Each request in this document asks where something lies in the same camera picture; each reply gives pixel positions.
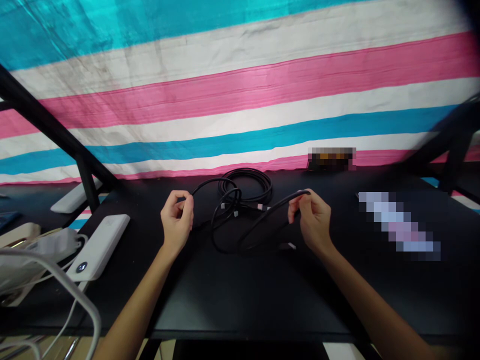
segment desk surface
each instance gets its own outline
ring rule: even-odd
[[[418,177],[386,176],[383,171],[268,172],[274,188],[272,203],[298,189],[318,192],[332,208],[333,242],[360,274],[428,341],[455,342],[464,329],[469,267],[478,253],[478,214]],[[160,210],[170,191],[191,191],[208,178],[126,181],[123,189],[110,193],[81,229],[90,236],[107,215],[125,213],[131,217],[102,276],[86,291],[98,307],[103,333],[112,326],[162,245]],[[260,190],[248,179],[235,181],[245,196]],[[404,202],[412,220],[425,223],[426,230],[433,231],[434,240],[441,242],[442,261],[411,261],[404,253],[396,252],[395,244],[388,242],[388,234],[381,233],[378,224],[359,212],[355,197],[358,191],[396,192],[396,200]],[[218,199],[215,184],[199,191],[195,195],[195,221],[209,219]],[[270,232],[285,221],[286,213],[285,208],[273,215],[252,236]],[[228,246],[247,225],[240,218],[227,223],[218,231],[218,242]],[[207,235],[204,231],[190,235],[160,295],[148,336],[322,341],[352,341],[366,336],[322,265],[305,248],[298,224],[278,234],[295,243],[296,251],[247,258],[217,253]],[[38,286],[38,296],[44,301],[52,291],[48,283]],[[28,329],[54,334],[62,325],[60,315],[66,317],[70,304],[69,299],[59,301],[57,306],[62,310],[50,316],[34,315],[31,310],[31,319],[23,316],[17,325],[12,317],[15,314],[6,312],[3,315],[8,316],[8,329],[0,332],[25,333]],[[41,307],[35,306],[36,312]],[[81,315],[81,311],[75,315],[70,330],[89,335],[91,322]]]
[[[8,196],[0,197],[0,213],[16,211],[21,214],[20,217],[2,228],[0,235],[25,223],[38,224],[44,232],[68,226],[78,214],[59,214],[50,211],[50,208],[77,185],[78,183],[72,182],[0,186],[0,193]]]

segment hand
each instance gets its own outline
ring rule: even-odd
[[[300,209],[303,239],[307,246],[320,256],[334,247],[329,233],[331,209],[313,190],[306,190],[310,195],[304,194],[290,200],[288,222],[293,224],[295,213]]]
[[[194,223],[194,197],[186,190],[172,190],[160,217],[163,224],[163,246],[178,255],[187,243]]]

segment striped flag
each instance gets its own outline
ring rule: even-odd
[[[309,148],[391,164],[480,90],[453,0],[36,0],[0,19],[0,63],[120,179],[305,168]],[[79,179],[0,112],[0,184]]]

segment blue stripe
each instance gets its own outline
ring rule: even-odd
[[[88,219],[75,220],[69,226],[70,229],[81,229]]]
[[[0,63],[26,69],[357,1],[365,0],[1,1]]]
[[[87,146],[104,164],[146,160],[185,160],[222,154],[270,150],[310,140],[429,131],[456,106],[349,114],[305,121],[264,130],[167,142],[132,142],[114,146]],[[74,165],[61,149],[37,151],[0,160],[0,172],[15,175]]]
[[[440,181],[438,181],[436,178],[434,177],[422,177],[421,178],[424,182],[426,183],[429,183],[430,185],[432,185],[433,187],[435,188],[438,188],[439,187],[439,183]]]

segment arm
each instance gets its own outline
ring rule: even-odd
[[[288,222],[300,209],[300,228],[307,246],[320,258],[326,270],[355,311],[384,359],[435,359],[430,346],[403,320],[367,281],[337,251],[330,239],[330,206],[315,192],[302,195],[288,208]]]
[[[178,198],[186,200],[177,202]],[[98,346],[94,360],[135,359],[145,336],[170,267],[189,237],[194,218],[194,198],[188,191],[174,190],[160,212],[164,241],[150,268],[130,297],[105,339]]]

